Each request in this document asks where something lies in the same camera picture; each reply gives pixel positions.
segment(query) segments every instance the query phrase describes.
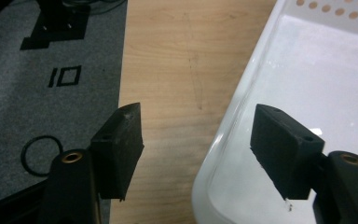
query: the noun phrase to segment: black rubber o-ring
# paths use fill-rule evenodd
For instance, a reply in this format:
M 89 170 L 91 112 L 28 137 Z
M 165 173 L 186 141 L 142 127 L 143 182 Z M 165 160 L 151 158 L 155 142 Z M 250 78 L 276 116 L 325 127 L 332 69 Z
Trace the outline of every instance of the black rubber o-ring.
M 53 141 L 55 141 L 57 143 L 58 146 L 58 150 L 60 151 L 60 154 L 63 153 L 63 149 L 62 149 L 62 144 L 60 142 L 60 140 L 58 140 L 56 137 L 51 136 L 51 135 L 42 135 L 42 136 L 38 136 L 36 138 L 31 139 L 29 142 L 27 142 L 27 144 L 25 144 L 25 146 L 22 148 L 22 152 L 21 152 L 21 165 L 22 167 L 24 167 L 24 169 L 30 174 L 30 175 L 35 175 L 35 176 L 40 176 L 40 177 L 44 177 L 44 176 L 48 176 L 48 173 L 38 173 L 36 171 L 33 171 L 27 163 L 27 159 L 26 159 L 26 154 L 28 151 L 28 148 L 36 141 L 39 141 L 41 139 L 52 139 Z

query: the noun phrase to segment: black square marking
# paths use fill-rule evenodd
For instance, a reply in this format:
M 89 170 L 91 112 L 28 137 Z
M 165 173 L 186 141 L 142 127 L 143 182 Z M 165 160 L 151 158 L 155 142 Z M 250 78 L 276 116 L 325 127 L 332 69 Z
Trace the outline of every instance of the black square marking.
M 81 65 L 62 68 L 58 77 L 57 87 L 75 86 L 79 83 Z

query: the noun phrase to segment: white plastic bin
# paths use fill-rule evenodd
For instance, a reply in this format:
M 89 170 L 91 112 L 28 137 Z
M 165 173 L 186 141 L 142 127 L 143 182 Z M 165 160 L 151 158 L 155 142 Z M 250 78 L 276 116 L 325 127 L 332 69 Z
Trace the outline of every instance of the white plastic bin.
M 358 154 L 358 0 L 277 2 L 193 187 L 199 223 L 315 223 L 315 193 L 283 200 L 250 149 L 256 104 Z

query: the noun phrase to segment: wood grain surface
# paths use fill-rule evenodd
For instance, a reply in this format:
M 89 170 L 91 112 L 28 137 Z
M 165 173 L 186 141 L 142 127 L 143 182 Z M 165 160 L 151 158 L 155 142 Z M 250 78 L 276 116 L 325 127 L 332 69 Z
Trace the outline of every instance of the wood grain surface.
M 145 149 L 111 223 L 195 223 L 193 181 L 274 0 L 130 0 L 120 105 Z

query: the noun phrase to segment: gray mat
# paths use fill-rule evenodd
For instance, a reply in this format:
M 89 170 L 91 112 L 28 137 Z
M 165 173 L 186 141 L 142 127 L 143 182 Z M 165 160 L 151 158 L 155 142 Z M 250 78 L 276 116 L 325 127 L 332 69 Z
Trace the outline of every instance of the gray mat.
M 84 40 L 20 51 L 38 14 L 35 1 L 14 1 L 0 13 L 0 199 L 43 180 L 21 166 L 30 139 L 50 134 L 64 150 L 86 148 L 117 109 L 127 3 L 89 17 Z M 46 172 L 57 154 L 42 140 L 27 159 Z

